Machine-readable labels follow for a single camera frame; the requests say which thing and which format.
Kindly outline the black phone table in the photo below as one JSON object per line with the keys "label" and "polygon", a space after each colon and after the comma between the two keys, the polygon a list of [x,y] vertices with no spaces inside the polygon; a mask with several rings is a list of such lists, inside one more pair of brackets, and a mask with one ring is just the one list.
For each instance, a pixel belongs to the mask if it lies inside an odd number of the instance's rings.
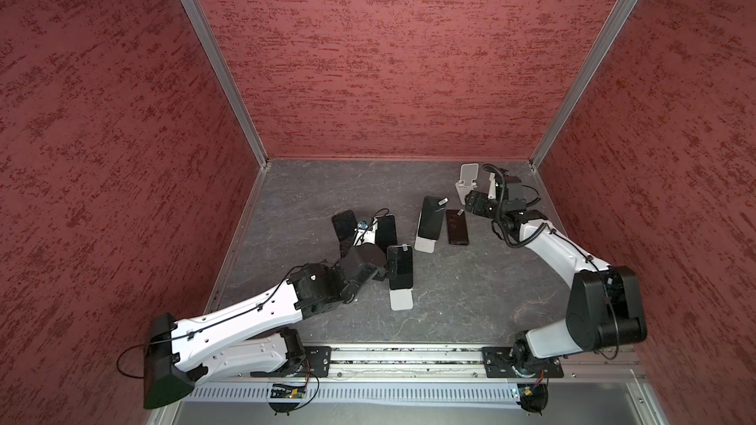
{"label": "black phone table", "polygon": [[352,210],[347,210],[332,216],[331,222],[338,238],[340,257],[344,258],[348,255],[350,248],[354,246],[358,220]]}

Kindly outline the white stand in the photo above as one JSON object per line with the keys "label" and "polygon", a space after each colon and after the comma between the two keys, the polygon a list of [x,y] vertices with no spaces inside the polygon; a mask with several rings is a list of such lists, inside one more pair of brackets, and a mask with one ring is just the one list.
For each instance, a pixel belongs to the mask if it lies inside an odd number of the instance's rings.
{"label": "white stand", "polygon": [[417,232],[415,233],[415,251],[432,254],[435,250],[437,235],[435,234],[435,225],[432,216],[421,214],[417,223]]}
{"label": "white stand", "polygon": [[465,163],[460,167],[460,174],[455,183],[455,189],[462,206],[465,206],[468,194],[478,187],[476,181],[478,180],[479,168],[477,163]]}
{"label": "white stand", "polygon": [[413,290],[407,289],[391,289],[390,293],[390,307],[393,311],[407,311],[413,309]]}

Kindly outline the purple edged dark phone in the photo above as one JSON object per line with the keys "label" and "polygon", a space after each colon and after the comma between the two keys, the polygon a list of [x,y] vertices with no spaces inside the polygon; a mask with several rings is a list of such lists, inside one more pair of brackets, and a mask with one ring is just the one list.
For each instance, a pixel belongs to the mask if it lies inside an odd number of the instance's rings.
{"label": "purple edged dark phone", "polygon": [[448,242],[452,246],[468,246],[470,237],[464,210],[447,210],[446,226]]}

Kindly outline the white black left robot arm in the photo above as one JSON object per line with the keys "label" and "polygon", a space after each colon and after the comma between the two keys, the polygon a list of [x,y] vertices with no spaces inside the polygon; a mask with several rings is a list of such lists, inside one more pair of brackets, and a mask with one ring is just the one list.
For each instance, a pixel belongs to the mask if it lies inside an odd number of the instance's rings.
{"label": "white black left robot arm", "polygon": [[295,372],[304,354],[295,324],[354,302],[368,281],[397,271],[386,251],[364,243],[335,265],[294,267],[274,287],[211,314],[153,319],[142,347],[143,406],[176,403],[214,377]]}

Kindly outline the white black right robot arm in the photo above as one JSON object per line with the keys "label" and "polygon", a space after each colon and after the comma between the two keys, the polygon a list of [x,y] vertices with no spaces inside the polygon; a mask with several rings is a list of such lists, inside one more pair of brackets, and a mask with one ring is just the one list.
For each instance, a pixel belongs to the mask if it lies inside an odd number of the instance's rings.
{"label": "white black right robot arm", "polygon": [[504,363],[519,377],[545,373],[553,361],[581,352],[615,353],[648,335],[640,281],[632,269],[590,254],[527,201],[522,181],[492,164],[489,186],[460,178],[459,198],[470,214],[491,221],[493,233],[511,249],[537,254],[570,288],[564,318],[518,334]]}

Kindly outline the black phone with sticker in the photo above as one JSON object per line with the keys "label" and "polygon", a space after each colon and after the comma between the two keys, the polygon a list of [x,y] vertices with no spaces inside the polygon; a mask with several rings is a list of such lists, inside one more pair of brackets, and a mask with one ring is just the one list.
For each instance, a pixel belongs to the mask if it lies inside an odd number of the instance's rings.
{"label": "black phone with sticker", "polygon": [[445,218],[447,198],[425,196],[417,226],[417,237],[436,241],[440,238],[443,220]]}

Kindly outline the left small circuit board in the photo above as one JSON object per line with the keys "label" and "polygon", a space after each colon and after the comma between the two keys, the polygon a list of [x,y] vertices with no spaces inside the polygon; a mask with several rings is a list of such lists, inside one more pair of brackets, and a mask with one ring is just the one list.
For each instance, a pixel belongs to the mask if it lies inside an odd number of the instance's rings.
{"label": "left small circuit board", "polygon": [[303,401],[307,397],[305,385],[274,384],[271,387],[271,399],[287,399],[288,401]]}

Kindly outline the small circuit board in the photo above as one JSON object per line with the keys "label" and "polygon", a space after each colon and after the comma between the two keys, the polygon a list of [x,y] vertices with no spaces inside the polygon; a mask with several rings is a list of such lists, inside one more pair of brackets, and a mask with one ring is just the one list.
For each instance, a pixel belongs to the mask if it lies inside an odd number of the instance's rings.
{"label": "small circuit board", "polygon": [[271,399],[287,399],[288,401],[303,401],[307,397],[305,385],[274,384],[271,387]]}
{"label": "small circuit board", "polygon": [[525,401],[536,401],[547,396],[547,385],[519,385],[518,386],[518,401],[524,403]]}

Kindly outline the right small circuit board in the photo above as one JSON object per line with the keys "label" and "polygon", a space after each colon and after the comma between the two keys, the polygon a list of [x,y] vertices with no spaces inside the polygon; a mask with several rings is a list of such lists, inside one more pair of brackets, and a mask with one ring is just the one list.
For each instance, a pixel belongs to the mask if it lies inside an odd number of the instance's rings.
{"label": "right small circuit board", "polygon": [[525,401],[536,401],[547,396],[547,385],[519,385],[518,386],[518,401],[524,403]]}

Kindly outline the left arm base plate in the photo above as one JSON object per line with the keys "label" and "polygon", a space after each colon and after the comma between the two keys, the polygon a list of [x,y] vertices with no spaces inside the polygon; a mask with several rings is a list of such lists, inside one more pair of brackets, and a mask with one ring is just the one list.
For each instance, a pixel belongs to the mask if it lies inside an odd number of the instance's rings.
{"label": "left arm base plate", "polygon": [[305,360],[301,364],[299,373],[303,376],[314,374],[319,379],[329,375],[333,348],[330,346],[305,346]]}

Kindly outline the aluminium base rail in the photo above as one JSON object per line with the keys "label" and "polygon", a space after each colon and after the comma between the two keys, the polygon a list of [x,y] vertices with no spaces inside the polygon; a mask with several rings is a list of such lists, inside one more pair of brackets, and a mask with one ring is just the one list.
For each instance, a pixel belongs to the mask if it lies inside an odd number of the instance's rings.
{"label": "aluminium base rail", "polygon": [[633,348],[614,360],[595,353],[559,356],[561,379],[488,379],[481,344],[311,344],[333,348],[328,380],[417,382],[646,382],[648,375]]}

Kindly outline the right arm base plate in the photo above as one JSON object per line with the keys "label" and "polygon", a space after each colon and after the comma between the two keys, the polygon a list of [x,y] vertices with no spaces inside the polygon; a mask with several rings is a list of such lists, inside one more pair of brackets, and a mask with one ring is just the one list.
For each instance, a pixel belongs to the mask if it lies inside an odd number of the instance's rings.
{"label": "right arm base plate", "polygon": [[537,380],[564,377],[558,358],[536,358],[525,344],[484,347],[482,363],[488,379]]}

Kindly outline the aluminium corner post left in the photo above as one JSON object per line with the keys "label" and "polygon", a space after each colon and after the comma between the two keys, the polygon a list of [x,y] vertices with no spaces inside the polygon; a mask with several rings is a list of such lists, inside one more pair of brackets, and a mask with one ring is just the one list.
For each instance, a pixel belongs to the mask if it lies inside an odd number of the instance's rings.
{"label": "aluminium corner post left", "polygon": [[222,55],[222,49],[220,49],[220,45],[212,31],[200,0],[179,1],[202,45],[202,49],[205,51],[216,78],[226,95],[226,100],[232,108],[237,123],[258,165],[263,171],[266,171],[269,167],[269,157],[244,103],[241,92],[232,76],[232,71],[230,71],[230,67],[228,67],[228,63],[226,63],[226,59]]}

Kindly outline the aluminium corner post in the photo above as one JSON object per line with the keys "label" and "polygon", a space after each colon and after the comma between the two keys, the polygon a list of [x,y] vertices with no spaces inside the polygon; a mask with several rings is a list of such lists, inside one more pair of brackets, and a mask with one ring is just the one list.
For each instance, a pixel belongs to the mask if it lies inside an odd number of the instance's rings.
{"label": "aluminium corner post", "polygon": [[228,63],[226,63],[226,59],[222,55],[222,49],[220,49],[220,45],[212,31],[200,0],[179,1],[202,45],[202,49],[205,51],[216,78],[226,95],[226,100],[232,108],[237,123],[258,165],[263,171],[266,171],[269,167],[269,157],[244,103],[241,92],[232,76],[232,71],[230,71],[230,67],[228,67]]}
{"label": "aluminium corner post", "polygon": [[541,138],[539,145],[537,145],[530,158],[530,165],[533,171],[538,171],[545,161],[549,150],[556,142],[559,133],[580,102],[585,90],[591,84],[596,72],[600,69],[602,61],[604,61],[606,55],[610,52],[614,41],[622,31],[638,1],[616,0],[614,2],[578,74],[565,94],[553,120],[547,126],[545,135]]}

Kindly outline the aluminium corner post right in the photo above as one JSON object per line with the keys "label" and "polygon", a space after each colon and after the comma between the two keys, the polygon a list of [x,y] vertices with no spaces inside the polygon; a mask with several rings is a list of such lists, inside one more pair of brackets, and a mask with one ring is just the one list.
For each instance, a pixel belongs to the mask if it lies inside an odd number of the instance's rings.
{"label": "aluminium corner post right", "polygon": [[614,41],[622,31],[638,1],[616,0],[614,2],[578,74],[565,94],[553,120],[547,126],[545,135],[541,138],[539,145],[537,145],[530,158],[530,165],[533,171],[538,171],[545,161],[549,150],[556,142],[559,133],[580,102],[585,90],[591,84],[596,72],[600,69],[602,61],[604,61],[606,55],[610,52]]}

